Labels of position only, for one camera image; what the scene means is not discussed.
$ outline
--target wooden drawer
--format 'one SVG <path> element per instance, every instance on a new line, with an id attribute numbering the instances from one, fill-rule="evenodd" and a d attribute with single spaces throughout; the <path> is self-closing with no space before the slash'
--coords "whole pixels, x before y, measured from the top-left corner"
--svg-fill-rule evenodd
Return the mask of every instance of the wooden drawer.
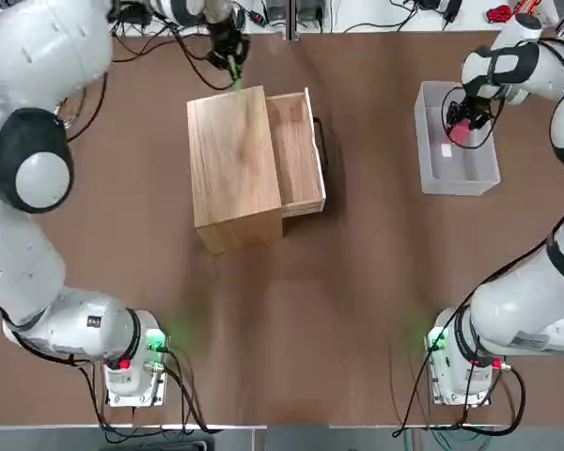
<path id="1" fill-rule="evenodd" d="M 309 92 L 268 97 L 267 113 L 285 218 L 323 210 L 326 191 Z"/>
<path id="2" fill-rule="evenodd" d="M 189 101 L 195 229 L 213 254 L 282 236 L 282 218 L 325 202 L 307 90 L 262 86 Z"/>

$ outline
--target label sticker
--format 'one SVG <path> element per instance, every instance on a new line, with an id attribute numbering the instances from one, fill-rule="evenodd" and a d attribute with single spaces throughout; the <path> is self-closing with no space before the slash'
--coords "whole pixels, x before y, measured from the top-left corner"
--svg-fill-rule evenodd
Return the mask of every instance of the label sticker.
<path id="1" fill-rule="evenodd" d="M 547 348 L 547 343 L 549 342 L 549 336 L 547 335 L 532 335 L 526 332 L 518 332 L 516 336 L 511 340 L 512 346 L 518 346 L 522 348 L 529 348 L 530 350 L 545 350 Z"/>
<path id="2" fill-rule="evenodd" d="M 128 383 L 132 381 L 130 371 L 123 373 L 109 373 L 109 382 L 111 383 Z"/>
<path id="3" fill-rule="evenodd" d="M 102 317 L 87 317 L 86 327 L 93 327 L 95 329 L 100 329 L 102 323 Z"/>

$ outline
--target metal bracket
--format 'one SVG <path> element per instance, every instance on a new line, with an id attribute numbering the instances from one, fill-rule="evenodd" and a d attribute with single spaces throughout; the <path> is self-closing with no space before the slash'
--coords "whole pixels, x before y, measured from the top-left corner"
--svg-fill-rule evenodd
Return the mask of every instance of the metal bracket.
<path id="1" fill-rule="evenodd" d="M 286 40 L 299 40 L 297 33 L 297 0 L 286 2 Z"/>

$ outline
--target table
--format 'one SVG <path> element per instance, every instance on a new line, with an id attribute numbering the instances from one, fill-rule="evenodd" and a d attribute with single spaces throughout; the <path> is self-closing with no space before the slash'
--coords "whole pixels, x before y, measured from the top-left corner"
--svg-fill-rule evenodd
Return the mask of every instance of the table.
<path id="1" fill-rule="evenodd" d="M 219 257 L 193 228 L 185 116 L 187 101 L 212 91 L 174 45 L 115 65 L 104 109 L 73 146 L 70 199 L 38 218 L 67 262 L 68 285 L 149 308 L 190 354 L 210 424 L 396 425 L 391 381 L 403 414 L 408 362 L 417 369 L 435 315 L 564 211 L 564 170 L 547 133 L 553 105 L 540 99 L 507 107 L 496 127 L 498 186 L 480 198 L 420 192 L 420 83 L 456 80 L 465 55 L 493 39 L 254 37 L 245 86 L 309 88 L 326 134 L 328 201 L 324 213 L 288 221 L 283 240 Z M 189 40 L 198 51 L 207 44 Z M 524 423 L 564 426 L 564 357 L 512 362 L 527 385 Z M 180 422 L 168 388 L 153 422 Z M 472 421 L 508 423 L 504 399 L 500 391 Z M 451 414 L 433 409 L 431 421 Z M 410 424 L 424 421 L 416 404 Z M 0 425 L 42 424 L 95 424 L 83 379 L 25 354 L 0 329 Z"/>

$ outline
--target drawer handle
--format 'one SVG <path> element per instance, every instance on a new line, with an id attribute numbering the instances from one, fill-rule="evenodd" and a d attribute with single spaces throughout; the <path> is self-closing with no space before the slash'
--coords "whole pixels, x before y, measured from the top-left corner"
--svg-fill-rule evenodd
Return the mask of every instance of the drawer handle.
<path id="1" fill-rule="evenodd" d="M 318 126 L 318 132 L 320 135 L 321 173 L 323 175 L 326 175 L 326 172 L 328 172 L 328 152 L 326 152 L 326 140 L 323 137 L 323 125 L 321 125 L 321 120 L 319 117 L 313 117 L 313 123 Z"/>

